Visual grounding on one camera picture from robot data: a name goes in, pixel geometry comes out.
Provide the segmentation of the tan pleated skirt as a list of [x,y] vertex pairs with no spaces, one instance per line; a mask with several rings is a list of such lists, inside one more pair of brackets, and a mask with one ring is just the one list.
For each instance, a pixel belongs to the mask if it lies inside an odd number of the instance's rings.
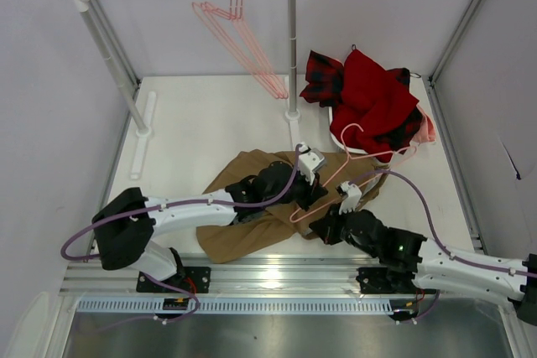
[[[347,159],[344,153],[325,153],[326,166],[320,170],[321,182],[325,182]],[[251,253],[280,243],[297,234],[300,239],[312,241],[316,235],[310,231],[309,224],[322,218],[330,204],[340,200],[336,187],[347,180],[355,179],[360,184],[362,198],[359,208],[374,200],[380,193],[387,176],[377,177],[374,181],[372,171],[386,169],[388,166],[374,158],[351,161],[328,185],[328,195],[313,204],[311,210],[329,205],[304,220],[293,224],[289,216],[299,210],[298,216],[307,212],[299,209],[296,203],[269,207],[254,221],[231,226],[200,226],[196,229],[196,239],[201,249],[214,263],[225,263],[245,257]]]

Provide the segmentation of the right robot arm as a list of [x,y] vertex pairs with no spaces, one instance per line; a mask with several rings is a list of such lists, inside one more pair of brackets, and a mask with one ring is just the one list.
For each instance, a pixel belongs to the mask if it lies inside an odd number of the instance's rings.
[[333,205],[310,229],[327,245],[342,242],[378,259],[360,268],[363,293],[458,293],[498,306],[511,305],[519,320],[536,323],[536,256],[491,257],[448,249],[421,234],[388,227],[369,210],[342,213]]

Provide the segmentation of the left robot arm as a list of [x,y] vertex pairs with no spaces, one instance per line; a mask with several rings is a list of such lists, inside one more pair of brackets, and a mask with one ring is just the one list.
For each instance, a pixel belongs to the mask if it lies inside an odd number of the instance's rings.
[[187,199],[167,200],[143,195],[139,187],[125,189],[92,218],[101,266],[106,271],[131,267],[163,282],[180,273],[179,254],[154,238],[200,226],[229,226],[251,221],[273,205],[293,202],[304,210],[328,194],[316,171],[294,173],[290,164],[273,162],[223,189]]

